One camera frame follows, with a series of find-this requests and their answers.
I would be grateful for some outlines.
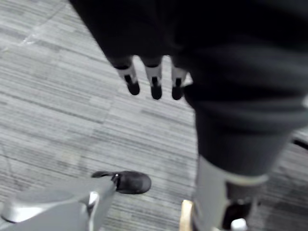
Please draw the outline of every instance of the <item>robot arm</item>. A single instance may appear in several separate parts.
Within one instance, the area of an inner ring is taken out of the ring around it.
[[[116,192],[106,176],[21,192],[5,202],[2,231],[98,231]]]

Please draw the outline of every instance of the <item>gray robotic limb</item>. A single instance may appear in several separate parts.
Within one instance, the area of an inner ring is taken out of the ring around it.
[[[2,207],[0,230],[98,231],[115,192],[140,194],[151,187],[150,178],[137,172],[98,172],[92,177],[17,194]]]

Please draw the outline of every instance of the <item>gray carpet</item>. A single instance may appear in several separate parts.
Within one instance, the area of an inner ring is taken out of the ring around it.
[[[169,59],[158,102],[138,58],[135,65],[137,97],[65,1],[0,1],[0,201],[96,170],[133,169],[153,188],[117,195],[105,230],[178,230],[181,202],[193,192],[193,112],[171,99]],[[290,145],[251,230],[307,230],[307,175],[308,153]]]

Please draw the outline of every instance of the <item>striped carpet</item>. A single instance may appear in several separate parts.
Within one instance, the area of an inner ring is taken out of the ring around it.
[[[0,201],[96,170],[133,169],[148,173],[153,188],[117,195],[104,229],[178,230],[195,177],[193,112],[171,99],[169,59],[158,102],[134,61],[137,97],[64,0],[0,1]],[[308,153],[288,146],[251,230],[307,230],[307,175]]]

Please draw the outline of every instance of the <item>shoe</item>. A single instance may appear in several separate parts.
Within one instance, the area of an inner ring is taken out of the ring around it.
[[[118,175],[116,191],[123,194],[142,194],[150,190],[152,181],[151,178],[141,172],[122,171],[108,172],[98,171],[92,174],[92,178],[100,178],[104,176]]]

